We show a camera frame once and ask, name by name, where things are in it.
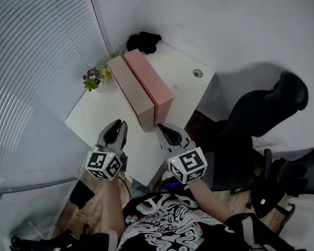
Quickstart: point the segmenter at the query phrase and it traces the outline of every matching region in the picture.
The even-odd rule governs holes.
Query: black cloth
[[[84,250],[80,242],[71,235],[69,230],[50,240],[31,241],[13,236],[9,248],[14,251]]]
[[[213,191],[243,188],[253,179],[253,145],[248,135],[225,135],[211,138],[204,180]]]
[[[88,186],[79,180],[71,193],[70,201],[79,209],[82,209],[93,196],[94,193],[88,188]]]
[[[162,40],[160,35],[142,31],[138,35],[131,35],[129,37],[127,41],[127,49],[128,51],[138,49],[145,54],[151,54],[156,52],[156,45],[160,40]]]
[[[126,229],[121,239],[108,234],[84,235],[84,250],[237,250],[248,251],[242,221],[252,219],[255,245],[294,250],[252,213],[233,215],[223,224],[198,208],[188,191],[149,193],[132,199],[124,208]]]

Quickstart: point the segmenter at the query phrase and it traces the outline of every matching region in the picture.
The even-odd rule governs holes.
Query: window blind
[[[22,154],[29,152],[33,144],[56,140],[55,132],[48,139],[38,132],[35,139],[32,128],[29,134],[24,135],[24,131],[32,118],[34,125],[35,118],[40,123],[42,118],[49,118],[41,115],[42,111],[54,114],[64,126],[85,92],[82,75],[107,57],[88,0],[0,0],[0,188],[36,183],[36,179],[30,182],[27,172],[33,175],[38,164],[45,174],[42,181],[54,180],[50,175],[45,177],[47,161]],[[44,129],[51,129],[47,124]],[[67,137],[66,140],[73,140],[72,134]],[[25,150],[19,150],[22,139]],[[47,155],[48,160],[59,157],[56,153]],[[10,168],[24,171],[25,179],[7,174]]]

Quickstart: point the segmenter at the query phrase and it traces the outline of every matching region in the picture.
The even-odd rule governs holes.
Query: black office chair
[[[273,166],[279,166],[282,161],[275,161]],[[314,195],[314,150],[297,160],[286,161],[277,180],[290,196]]]
[[[200,145],[208,162],[204,182],[214,191],[250,185],[254,161],[262,159],[253,149],[251,136],[263,136],[307,103],[307,86],[291,72],[282,72],[272,90],[242,96],[227,121],[205,131]]]
[[[305,156],[287,161],[279,159],[272,163],[271,151],[265,150],[265,166],[251,184],[251,201],[256,215],[265,217],[272,209],[285,215],[282,227],[294,213],[278,206],[285,195],[314,195],[314,150]]]
[[[12,251],[55,251],[55,250],[78,250],[79,241],[67,230],[51,240],[31,241],[13,236],[10,240]]]

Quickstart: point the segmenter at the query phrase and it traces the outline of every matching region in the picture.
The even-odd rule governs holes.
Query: flower
[[[90,81],[95,81],[95,80],[97,80],[98,79],[98,74],[96,74],[96,73],[91,73],[91,74],[88,74],[87,75],[87,79],[88,80],[90,80]]]
[[[93,68],[93,69],[88,70],[87,74],[93,74],[93,73],[96,73],[96,72],[97,72],[96,68]]]

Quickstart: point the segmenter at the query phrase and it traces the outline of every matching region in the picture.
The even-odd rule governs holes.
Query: wooden floor
[[[211,121],[203,118],[202,116],[194,113],[188,122],[185,130],[191,137],[195,140],[196,144],[200,146],[201,138],[196,134],[197,128],[207,127]],[[131,183],[125,178],[124,175],[121,176],[122,179],[126,181],[129,189],[131,188]],[[161,179],[161,174],[157,173],[154,180]],[[88,233],[98,233],[101,228],[101,217],[102,217],[102,205],[103,205],[103,182],[94,178],[88,172],[84,172],[81,176],[81,181],[87,185],[90,190],[92,190],[95,196],[86,204],[86,206],[79,210],[74,204],[68,202],[66,207],[59,219],[59,222],[53,232],[53,237],[64,232],[65,230],[71,230],[72,234],[79,238],[83,232],[84,224],[89,225]],[[128,191],[119,179],[120,193],[122,208],[127,204],[129,200]],[[247,209],[246,204],[250,198],[250,192],[244,192],[239,195],[232,196],[229,191],[219,191],[215,192],[218,198],[230,209],[233,213],[245,213],[254,212],[253,209]],[[285,196],[279,203],[280,206],[286,207],[287,196]],[[272,210],[266,217],[262,219],[262,222],[267,225],[273,232],[276,232],[283,220],[284,216],[280,214],[277,210]]]
[[[126,179],[126,177],[121,173],[119,174],[119,177],[125,180],[128,188],[131,189],[131,183]],[[89,225],[89,234],[101,232],[104,182],[94,178],[87,171],[82,173],[80,180],[85,185],[87,185],[92,192],[94,192],[95,196],[86,203],[82,210],[79,210],[76,205],[68,201],[52,234],[52,237],[56,237],[64,231],[70,230],[72,231],[73,236],[79,239],[80,235],[83,233],[83,226],[85,224]],[[120,179],[119,186],[123,208],[129,201],[129,194],[126,186]]]

